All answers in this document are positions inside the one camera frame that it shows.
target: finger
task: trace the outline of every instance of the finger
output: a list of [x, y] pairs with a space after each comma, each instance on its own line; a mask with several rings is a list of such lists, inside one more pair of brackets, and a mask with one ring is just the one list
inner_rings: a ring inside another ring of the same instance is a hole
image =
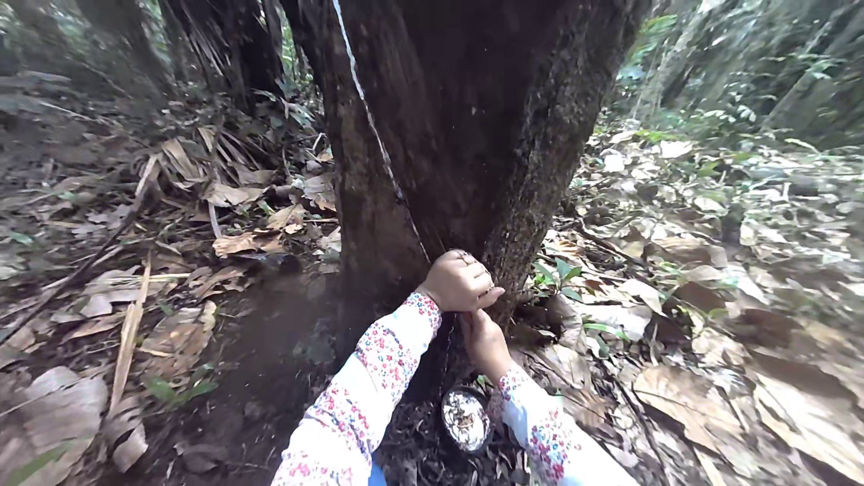
[[487, 291], [491, 290], [495, 284], [492, 281], [492, 275], [489, 275], [486, 272], [481, 273], [474, 280], [468, 284], [471, 290], [479, 295], [485, 294]]
[[481, 275], [489, 274], [489, 272], [486, 271], [486, 267], [479, 261], [474, 261], [474, 263], [465, 267], [463, 273], [470, 278], [477, 278]]
[[477, 304], [481, 309], [485, 309], [492, 304], [495, 304], [498, 301], [498, 297], [504, 295], [504, 289], [501, 287], [493, 287], [489, 292], [484, 296], [480, 296], [480, 299], [477, 301]]
[[450, 250], [449, 252], [444, 253], [442, 255], [442, 259], [457, 260], [457, 259], [462, 259], [462, 257], [464, 257], [465, 255], [470, 256], [471, 253], [468, 253], [465, 250], [461, 250], [459, 248], [454, 248], [453, 250]]

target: leaf litter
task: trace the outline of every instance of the leaf litter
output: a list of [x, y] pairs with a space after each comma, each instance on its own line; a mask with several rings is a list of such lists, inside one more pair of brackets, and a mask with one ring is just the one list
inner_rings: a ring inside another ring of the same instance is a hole
[[[57, 103], [63, 110], [38, 116], [60, 131], [84, 108]], [[15, 425], [0, 428], [25, 446], [0, 454], [0, 483], [55, 484], [106, 457], [129, 470], [161, 432], [144, 417], [217, 385], [200, 375], [213, 370], [201, 361], [217, 309], [278, 270], [281, 260], [265, 257], [301, 255], [304, 278], [339, 270], [333, 155], [311, 125], [262, 125], [220, 101], [142, 126], [106, 106], [75, 118], [86, 136], [65, 154], [50, 136], [25, 147], [44, 157], [46, 172], [12, 164], [3, 179], [0, 420]], [[6, 387], [41, 362], [76, 371], [52, 368]], [[83, 455], [91, 443], [100, 453]]]
[[[814, 459], [864, 483], [864, 267], [849, 232], [861, 193], [847, 176], [860, 161], [770, 141], [741, 157], [604, 128], [525, 284], [548, 315], [518, 313], [512, 353], [547, 391], [606, 400], [600, 423], [565, 409], [642, 483], [832, 484]], [[757, 164], [832, 178], [854, 204], [727, 179]], [[562, 285], [553, 259], [581, 275]]]

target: rubber tree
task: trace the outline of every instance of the rubber tree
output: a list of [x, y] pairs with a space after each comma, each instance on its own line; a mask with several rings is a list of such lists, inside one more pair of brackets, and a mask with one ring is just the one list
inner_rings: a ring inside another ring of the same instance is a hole
[[649, 0], [282, 3], [339, 161], [343, 354], [455, 247], [506, 323]]

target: forest floor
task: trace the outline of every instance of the forest floor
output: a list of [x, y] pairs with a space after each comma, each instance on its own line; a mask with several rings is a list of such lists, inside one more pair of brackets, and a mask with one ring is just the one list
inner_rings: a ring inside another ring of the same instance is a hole
[[[0, 483], [268, 483], [336, 368], [326, 136], [282, 100], [153, 118], [24, 77], [2, 120]], [[864, 483], [856, 152], [602, 120], [513, 354], [642, 484]], [[397, 409], [390, 482], [530, 481], [509, 438], [453, 457], [434, 416]]]

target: soil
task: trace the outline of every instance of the soil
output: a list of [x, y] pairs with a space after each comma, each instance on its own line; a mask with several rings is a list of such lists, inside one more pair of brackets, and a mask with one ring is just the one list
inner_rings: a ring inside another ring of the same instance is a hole
[[[251, 313], [226, 316], [229, 323], [207, 348], [205, 360], [219, 360], [219, 387], [145, 420], [156, 433], [147, 454], [125, 475], [112, 468], [99, 484], [270, 483], [290, 433], [333, 372], [328, 336], [336, 303], [310, 300], [299, 273], [277, 275], [242, 295], [225, 307]], [[179, 455], [190, 447], [195, 452]]]

